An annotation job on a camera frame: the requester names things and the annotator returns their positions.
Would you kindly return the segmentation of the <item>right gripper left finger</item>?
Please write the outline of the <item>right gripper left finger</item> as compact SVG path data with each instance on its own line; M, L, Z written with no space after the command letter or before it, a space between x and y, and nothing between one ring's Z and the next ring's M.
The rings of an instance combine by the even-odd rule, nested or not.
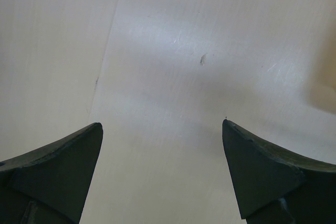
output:
M79 223L103 140L92 123L1 162L1 223Z

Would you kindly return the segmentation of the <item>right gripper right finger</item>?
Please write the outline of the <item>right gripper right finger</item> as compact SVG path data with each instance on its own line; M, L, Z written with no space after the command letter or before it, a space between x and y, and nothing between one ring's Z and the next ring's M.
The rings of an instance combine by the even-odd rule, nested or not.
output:
M335 165L264 140L232 121L224 152L247 223L335 223Z

